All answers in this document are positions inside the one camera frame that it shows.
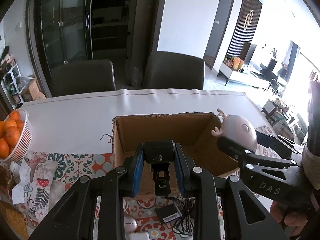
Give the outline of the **person right hand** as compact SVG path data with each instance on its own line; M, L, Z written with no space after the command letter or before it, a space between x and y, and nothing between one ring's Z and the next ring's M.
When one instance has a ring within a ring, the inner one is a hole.
M319 200L312 201L315 213L308 216L307 213L293 211L285 214L284 207L276 201L272 202L270 214L278 222L284 222L288 227L294 230L291 237L299 237L299 239L319 239Z

